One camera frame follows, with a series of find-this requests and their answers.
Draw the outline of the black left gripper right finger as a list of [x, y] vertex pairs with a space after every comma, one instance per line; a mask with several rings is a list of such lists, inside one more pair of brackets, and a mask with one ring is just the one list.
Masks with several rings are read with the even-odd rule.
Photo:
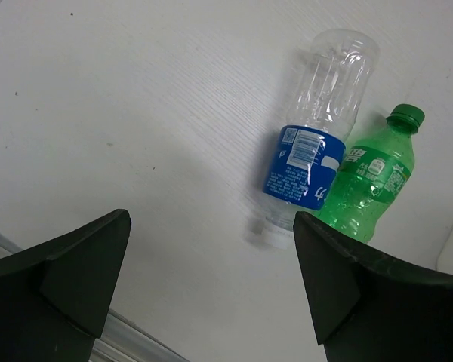
[[316, 341], [329, 361], [453, 361], [453, 275], [403, 261], [296, 214]]

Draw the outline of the clear bottle blue label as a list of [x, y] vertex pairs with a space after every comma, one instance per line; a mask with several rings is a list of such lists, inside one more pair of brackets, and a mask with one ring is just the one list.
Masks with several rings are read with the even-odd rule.
[[329, 29], [313, 39], [269, 153], [254, 223], [260, 242], [289, 247], [296, 213], [325, 203], [379, 53], [375, 40], [355, 30]]

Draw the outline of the green plastic soda bottle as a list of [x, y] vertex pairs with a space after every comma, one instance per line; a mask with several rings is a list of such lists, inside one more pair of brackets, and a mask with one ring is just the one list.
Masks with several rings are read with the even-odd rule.
[[424, 112], [399, 104], [384, 124], [348, 150], [322, 208], [313, 215], [340, 233], [367, 244], [378, 220], [414, 170], [412, 137]]

